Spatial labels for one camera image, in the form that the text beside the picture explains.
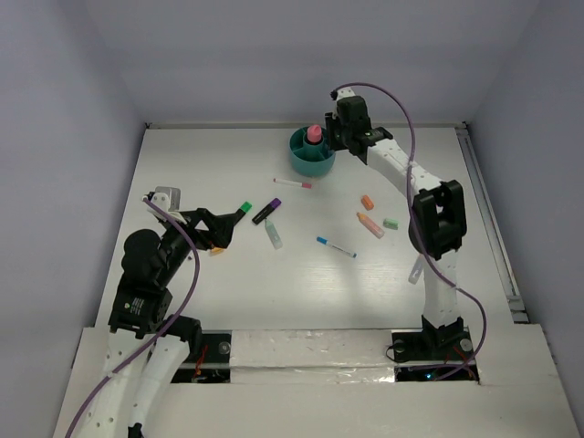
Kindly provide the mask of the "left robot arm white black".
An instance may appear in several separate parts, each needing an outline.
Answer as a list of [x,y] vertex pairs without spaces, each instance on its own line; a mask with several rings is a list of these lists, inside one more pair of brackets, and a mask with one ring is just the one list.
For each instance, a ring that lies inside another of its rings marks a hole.
[[162,193],[143,200],[164,226],[132,233],[123,246],[122,276],[109,316],[102,376],[68,427],[68,437],[144,437],[179,367],[204,355],[201,323],[171,313],[168,288],[189,257],[225,249],[247,212],[214,215],[204,208],[178,212]]

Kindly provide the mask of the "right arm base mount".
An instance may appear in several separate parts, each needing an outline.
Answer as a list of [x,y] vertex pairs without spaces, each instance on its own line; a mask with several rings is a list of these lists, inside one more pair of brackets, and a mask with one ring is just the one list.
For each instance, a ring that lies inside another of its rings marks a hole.
[[422,332],[393,331],[386,358],[394,365],[396,382],[475,381],[479,382],[474,346],[468,330],[445,346],[433,348]]

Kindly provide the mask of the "blue cap white pen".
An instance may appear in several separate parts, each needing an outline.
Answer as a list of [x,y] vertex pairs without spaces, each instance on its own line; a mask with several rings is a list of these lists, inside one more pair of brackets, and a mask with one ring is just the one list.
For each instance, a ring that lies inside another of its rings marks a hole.
[[341,246],[338,246],[338,245],[336,245],[336,244],[334,244],[334,243],[330,242],[328,239],[326,239],[326,238],[324,238],[324,237],[318,236],[318,237],[316,238],[316,240],[317,240],[317,241],[318,241],[320,244],[322,244],[322,245],[324,245],[324,246],[327,246],[327,247],[329,247],[329,248],[331,248],[331,249],[333,249],[333,250],[335,250],[335,251],[338,251],[338,252],[342,253],[342,254],[343,254],[343,255],[345,255],[345,256],[348,256],[348,257],[350,257],[350,258],[356,258],[356,257],[357,257],[357,254],[356,254],[355,252],[353,252],[353,251],[350,251],[350,250],[347,250],[347,249],[345,249],[345,248],[343,248],[343,247],[341,247]]

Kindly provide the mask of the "pink cap white pen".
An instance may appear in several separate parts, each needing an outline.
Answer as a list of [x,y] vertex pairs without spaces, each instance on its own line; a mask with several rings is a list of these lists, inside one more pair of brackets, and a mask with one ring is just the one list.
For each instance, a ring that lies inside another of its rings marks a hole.
[[309,182],[297,182],[297,181],[280,179],[280,178],[273,178],[273,182],[278,183],[278,184],[288,185],[288,186],[299,187],[299,188],[303,188],[303,189],[311,189],[312,188],[312,184]]

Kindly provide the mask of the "orange tip clear highlighter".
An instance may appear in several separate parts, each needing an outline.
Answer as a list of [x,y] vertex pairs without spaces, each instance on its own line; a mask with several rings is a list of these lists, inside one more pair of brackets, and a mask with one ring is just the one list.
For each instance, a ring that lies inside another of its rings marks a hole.
[[409,274],[408,277],[408,281],[412,284],[412,285],[416,285],[420,279],[420,277],[422,276],[423,273],[423,264],[424,264],[424,257],[423,255],[418,255],[412,270]]

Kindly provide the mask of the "purple cap black highlighter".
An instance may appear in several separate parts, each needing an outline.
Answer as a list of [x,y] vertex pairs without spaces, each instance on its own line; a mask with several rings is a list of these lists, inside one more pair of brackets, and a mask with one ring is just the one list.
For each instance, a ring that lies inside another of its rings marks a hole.
[[270,203],[268,203],[259,213],[257,213],[253,219],[252,223],[255,225],[260,224],[264,221],[271,213],[273,213],[276,208],[281,205],[281,201],[278,198],[274,198]]

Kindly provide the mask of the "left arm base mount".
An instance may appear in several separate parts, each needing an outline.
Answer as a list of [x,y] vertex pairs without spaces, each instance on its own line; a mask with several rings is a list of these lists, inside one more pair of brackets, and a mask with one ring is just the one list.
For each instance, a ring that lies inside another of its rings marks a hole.
[[179,367],[172,377],[172,383],[229,383],[231,341],[230,331],[204,331],[199,352],[189,356]]

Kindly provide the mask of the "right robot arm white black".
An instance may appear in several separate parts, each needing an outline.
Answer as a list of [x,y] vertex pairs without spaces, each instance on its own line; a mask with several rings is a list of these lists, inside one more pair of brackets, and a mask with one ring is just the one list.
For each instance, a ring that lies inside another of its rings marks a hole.
[[328,146],[349,151],[405,196],[408,234],[422,256],[422,327],[393,332],[389,350],[399,363],[447,360],[466,337],[455,290],[457,255],[467,232],[464,189],[456,180],[443,181],[427,172],[391,133],[373,127],[364,98],[351,88],[331,96],[336,108],[325,116]]

